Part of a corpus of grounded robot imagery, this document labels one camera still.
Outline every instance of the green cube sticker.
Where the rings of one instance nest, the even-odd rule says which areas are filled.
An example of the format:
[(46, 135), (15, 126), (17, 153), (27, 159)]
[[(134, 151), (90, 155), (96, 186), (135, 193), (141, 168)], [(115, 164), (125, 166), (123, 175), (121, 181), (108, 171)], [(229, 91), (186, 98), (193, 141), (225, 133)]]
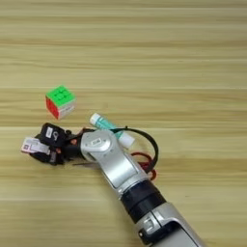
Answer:
[(70, 103), (75, 100), (75, 96), (66, 87), (60, 86), (49, 93), (46, 96), (53, 101), (53, 103), (60, 107), (64, 104)]

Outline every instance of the black cable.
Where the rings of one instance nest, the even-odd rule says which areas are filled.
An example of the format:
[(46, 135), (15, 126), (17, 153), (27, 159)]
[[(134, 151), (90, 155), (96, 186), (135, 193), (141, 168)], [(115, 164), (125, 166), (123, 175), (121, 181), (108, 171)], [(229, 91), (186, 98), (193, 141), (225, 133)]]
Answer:
[(73, 139), (77, 139), (77, 138), (79, 138), (79, 137), (82, 137), (82, 135), (83, 135), (84, 133), (86, 133), (86, 132), (94, 132), (94, 131), (96, 131), (96, 129), (85, 127), (85, 128), (82, 129), (81, 132), (79, 132), (79, 133), (76, 134), (76, 135), (70, 133), (69, 136), (67, 137), (66, 141), (69, 142), (69, 141), (71, 141), (71, 140), (73, 140)]
[(118, 133), (120, 131), (131, 131), (131, 132), (135, 132), (139, 135), (144, 136), (146, 139), (148, 139), (151, 143), (151, 145), (153, 146), (154, 149), (154, 157), (150, 163), (150, 165), (145, 169), (146, 173), (149, 173), (151, 170), (153, 170), (154, 166), (157, 163), (158, 160), (158, 154), (159, 154), (159, 150), (158, 150), (158, 145), (156, 143), (156, 141), (146, 132), (139, 130), (139, 129), (135, 129), (135, 128), (129, 128), (129, 127), (123, 127), (123, 128), (114, 128), (114, 129), (110, 129), (113, 133)]

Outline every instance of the white label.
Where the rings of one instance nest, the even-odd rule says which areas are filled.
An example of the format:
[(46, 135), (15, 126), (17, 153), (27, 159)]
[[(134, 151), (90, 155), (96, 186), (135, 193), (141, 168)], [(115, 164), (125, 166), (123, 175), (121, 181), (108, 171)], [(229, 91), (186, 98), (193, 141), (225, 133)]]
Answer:
[(52, 127), (48, 127), (47, 130), (46, 130), (45, 136), (46, 136), (47, 138), (51, 138), (52, 131), (53, 131), (53, 128), (52, 128)]
[(28, 153), (34, 153), (34, 152), (44, 152), (46, 154), (50, 154), (49, 146), (42, 144), (39, 139), (33, 138), (33, 137), (26, 137), (22, 147), (21, 151), (28, 152)]
[(57, 157), (57, 153), (55, 151), (53, 151), (51, 153), (51, 157), (50, 157), (50, 162), (53, 163), (56, 161), (56, 157)]
[(97, 139), (95, 139), (94, 141), (91, 142), (91, 145), (92, 146), (95, 146), (95, 145), (98, 145), (100, 143), (101, 143), (101, 139), (100, 138), (97, 138)]

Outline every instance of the robotic arm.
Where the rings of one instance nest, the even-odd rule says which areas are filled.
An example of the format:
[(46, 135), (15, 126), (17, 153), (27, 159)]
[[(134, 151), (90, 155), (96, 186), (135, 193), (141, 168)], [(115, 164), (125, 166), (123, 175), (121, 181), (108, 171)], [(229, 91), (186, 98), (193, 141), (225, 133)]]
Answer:
[(99, 164), (145, 245), (206, 247), (140, 165), (124, 152), (111, 130), (86, 132), (79, 145), (87, 160)]
[[(115, 133), (131, 130), (145, 136), (155, 150), (148, 168), (142, 168), (120, 146)], [(64, 164), (73, 157), (98, 163), (102, 173), (123, 203), (145, 245), (153, 247), (206, 247), (175, 207), (166, 202), (147, 175), (158, 159), (158, 146), (149, 134), (130, 128), (111, 130), (83, 129), (73, 135), (51, 123), (43, 125), (32, 146), (31, 156), (51, 165)]]

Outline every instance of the green label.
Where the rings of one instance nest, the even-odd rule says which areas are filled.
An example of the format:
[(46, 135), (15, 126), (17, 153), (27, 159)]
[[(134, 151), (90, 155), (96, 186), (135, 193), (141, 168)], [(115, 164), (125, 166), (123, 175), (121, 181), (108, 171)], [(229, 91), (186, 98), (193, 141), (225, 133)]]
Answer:
[[(114, 129), (117, 128), (114, 124), (108, 122), (106, 119), (100, 117), (98, 118), (98, 120), (96, 121), (96, 127), (99, 129)], [(115, 134), (116, 137), (118, 139), (120, 139), (120, 137), (123, 135), (123, 132), (120, 131), (118, 133)]]

